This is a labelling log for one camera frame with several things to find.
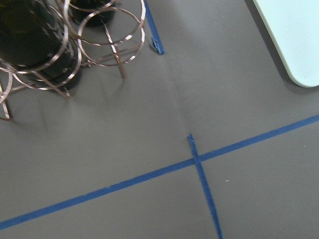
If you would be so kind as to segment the cream bear serving tray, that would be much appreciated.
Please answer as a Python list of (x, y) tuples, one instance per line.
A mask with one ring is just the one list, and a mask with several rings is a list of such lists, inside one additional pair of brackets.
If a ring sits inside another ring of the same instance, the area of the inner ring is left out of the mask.
[(304, 88), (319, 85), (319, 2), (253, 1), (290, 77)]

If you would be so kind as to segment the dark wine bottle lower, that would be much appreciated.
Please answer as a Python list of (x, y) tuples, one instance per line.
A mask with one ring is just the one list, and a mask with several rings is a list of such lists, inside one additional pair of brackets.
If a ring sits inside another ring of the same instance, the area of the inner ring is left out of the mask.
[[(80, 24), (89, 14), (109, 4), (110, 0), (71, 0), (69, 10), (76, 24)], [(109, 10), (96, 14), (87, 22), (87, 26), (95, 27), (103, 23), (110, 22), (115, 15), (115, 11)]]

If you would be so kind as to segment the dark wine bottle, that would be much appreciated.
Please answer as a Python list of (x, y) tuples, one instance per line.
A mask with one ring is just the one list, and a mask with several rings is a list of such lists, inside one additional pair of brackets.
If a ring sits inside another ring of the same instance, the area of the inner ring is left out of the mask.
[[(22, 71), (49, 62), (60, 50), (64, 30), (46, 0), (0, 1), (0, 58)], [(60, 85), (76, 69), (77, 50), (68, 42), (61, 56), (39, 73)]]
[[(110, 0), (71, 0), (69, 10), (76, 24), (80, 24), (89, 14), (109, 4)], [(115, 11), (109, 10), (96, 14), (87, 22), (87, 26), (95, 27), (103, 23), (110, 22), (115, 15)]]

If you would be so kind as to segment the dark wine bottle upper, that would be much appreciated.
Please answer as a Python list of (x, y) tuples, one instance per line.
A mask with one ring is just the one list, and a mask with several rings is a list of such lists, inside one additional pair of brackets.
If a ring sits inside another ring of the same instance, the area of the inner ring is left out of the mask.
[[(22, 71), (49, 62), (60, 50), (64, 30), (46, 0), (0, 1), (0, 58)], [(60, 85), (76, 69), (77, 50), (68, 42), (61, 56), (39, 73)]]

